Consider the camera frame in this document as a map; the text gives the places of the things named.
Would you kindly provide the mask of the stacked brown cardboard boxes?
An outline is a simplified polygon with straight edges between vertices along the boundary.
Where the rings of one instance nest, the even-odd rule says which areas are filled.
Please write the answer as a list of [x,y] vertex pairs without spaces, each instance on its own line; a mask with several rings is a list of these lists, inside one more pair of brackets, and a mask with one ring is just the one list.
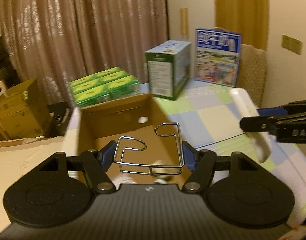
[[45,136],[51,123],[36,79],[29,79],[0,97],[0,123],[10,139]]

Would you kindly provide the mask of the beige wall switch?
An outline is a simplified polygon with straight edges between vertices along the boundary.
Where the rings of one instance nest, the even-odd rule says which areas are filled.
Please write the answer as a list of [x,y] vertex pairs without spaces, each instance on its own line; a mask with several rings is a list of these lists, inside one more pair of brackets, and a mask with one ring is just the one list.
[[302,54],[303,42],[287,35],[282,35],[281,47],[297,55]]

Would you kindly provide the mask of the brown patterned curtain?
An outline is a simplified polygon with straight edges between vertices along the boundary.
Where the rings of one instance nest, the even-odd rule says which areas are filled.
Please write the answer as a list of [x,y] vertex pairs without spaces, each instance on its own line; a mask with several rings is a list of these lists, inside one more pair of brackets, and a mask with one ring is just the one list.
[[21,80],[48,103],[70,81],[119,67],[145,83],[146,50],[168,38],[166,0],[0,0],[1,35]]

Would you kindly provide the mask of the wooden door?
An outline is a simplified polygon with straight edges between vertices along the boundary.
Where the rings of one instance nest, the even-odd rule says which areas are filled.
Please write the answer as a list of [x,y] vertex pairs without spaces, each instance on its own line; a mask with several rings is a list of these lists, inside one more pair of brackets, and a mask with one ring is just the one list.
[[214,0],[215,26],[242,34],[243,44],[267,50],[269,0]]

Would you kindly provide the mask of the white remote control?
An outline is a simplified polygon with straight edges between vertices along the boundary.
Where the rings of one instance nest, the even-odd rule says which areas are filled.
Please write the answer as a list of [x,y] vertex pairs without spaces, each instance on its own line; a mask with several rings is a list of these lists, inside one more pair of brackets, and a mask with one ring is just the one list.
[[267,124],[260,117],[256,105],[245,89],[233,88],[229,91],[229,95],[241,116],[240,128],[250,138],[256,150],[257,160],[264,163],[272,152]]

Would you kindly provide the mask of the green tissue box pack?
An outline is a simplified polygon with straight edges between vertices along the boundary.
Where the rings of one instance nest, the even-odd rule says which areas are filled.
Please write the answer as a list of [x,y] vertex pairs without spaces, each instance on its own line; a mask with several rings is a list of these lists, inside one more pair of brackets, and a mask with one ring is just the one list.
[[69,85],[75,105],[80,108],[120,99],[141,90],[141,82],[119,67],[82,77]]

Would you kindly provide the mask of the black folding hand cart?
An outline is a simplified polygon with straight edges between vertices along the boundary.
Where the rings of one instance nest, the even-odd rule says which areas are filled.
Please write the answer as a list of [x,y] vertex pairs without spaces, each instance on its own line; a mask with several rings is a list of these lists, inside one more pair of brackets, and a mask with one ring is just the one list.
[[20,84],[17,71],[13,67],[0,36],[0,81],[3,80],[7,88]]

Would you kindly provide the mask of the silver wire holder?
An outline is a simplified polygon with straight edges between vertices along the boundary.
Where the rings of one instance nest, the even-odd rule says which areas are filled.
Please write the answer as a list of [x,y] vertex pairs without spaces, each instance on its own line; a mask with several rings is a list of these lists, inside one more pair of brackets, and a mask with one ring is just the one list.
[[148,176],[177,176],[184,167],[181,126],[163,122],[117,139],[113,162],[120,172]]

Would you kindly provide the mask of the checkered tablecloth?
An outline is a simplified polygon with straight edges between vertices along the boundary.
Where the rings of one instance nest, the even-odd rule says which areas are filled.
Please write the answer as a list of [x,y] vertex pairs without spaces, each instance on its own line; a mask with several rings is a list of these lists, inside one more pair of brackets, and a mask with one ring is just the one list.
[[[240,116],[231,97],[230,88],[189,81],[176,101],[155,98],[171,121],[181,125],[182,136],[195,148],[209,148],[225,155],[238,150],[256,159],[250,139],[239,128]],[[295,207],[290,224],[297,226],[306,219],[306,156],[295,144],[278,143],[270,139],[272,153],[263,163],[295,194]]]

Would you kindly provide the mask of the green white milk carton box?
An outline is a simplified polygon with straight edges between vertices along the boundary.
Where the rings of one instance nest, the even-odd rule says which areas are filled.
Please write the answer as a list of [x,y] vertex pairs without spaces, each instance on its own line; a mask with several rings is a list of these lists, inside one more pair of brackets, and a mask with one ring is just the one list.
[[190,74],[191,43],[168,40],[145,52],[150,93],[176,100]]

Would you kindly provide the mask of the blue milk carton box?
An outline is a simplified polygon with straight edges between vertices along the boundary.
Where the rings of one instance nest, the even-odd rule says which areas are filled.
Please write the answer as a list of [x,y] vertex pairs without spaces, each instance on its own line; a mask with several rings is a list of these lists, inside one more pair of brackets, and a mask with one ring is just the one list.
[[194,79],[235,87],[242,35],[230,31],[196,29]]

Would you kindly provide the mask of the white green tape roll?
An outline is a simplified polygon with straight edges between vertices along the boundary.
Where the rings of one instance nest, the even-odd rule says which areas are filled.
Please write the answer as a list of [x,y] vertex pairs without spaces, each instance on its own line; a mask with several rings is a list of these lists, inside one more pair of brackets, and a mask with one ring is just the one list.
[[154,178],[154,184],[157,185],[167,185],[171,181],[171,177],[168,176],[156,176]]

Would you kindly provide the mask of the black shopping bag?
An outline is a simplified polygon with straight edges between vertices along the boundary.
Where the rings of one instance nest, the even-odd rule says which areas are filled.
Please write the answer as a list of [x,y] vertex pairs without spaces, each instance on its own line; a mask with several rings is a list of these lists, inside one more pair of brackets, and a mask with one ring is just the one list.
[[51,115],[50,127],[47,137],[54,138],[64,136],[71,117],[71,108],[67,102],[59,102],[47,105]]

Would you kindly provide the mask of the beige quilted chair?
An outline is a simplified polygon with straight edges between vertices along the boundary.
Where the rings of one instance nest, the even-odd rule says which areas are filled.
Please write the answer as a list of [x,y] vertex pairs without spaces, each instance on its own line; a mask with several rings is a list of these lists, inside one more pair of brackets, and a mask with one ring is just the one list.
[[266,51],[243,44],[236,86],[245,89],[258,107],[262,103],[266,75]]

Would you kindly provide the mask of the cream patterned bed sheet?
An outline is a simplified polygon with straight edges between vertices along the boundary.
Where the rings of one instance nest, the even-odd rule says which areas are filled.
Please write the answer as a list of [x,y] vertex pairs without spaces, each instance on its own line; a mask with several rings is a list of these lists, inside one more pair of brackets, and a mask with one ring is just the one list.
[[55,137],[0,148],[0,232],[10,224],[3,208],[5,191],[46,158],[62,150],[63,141],[64,137]]

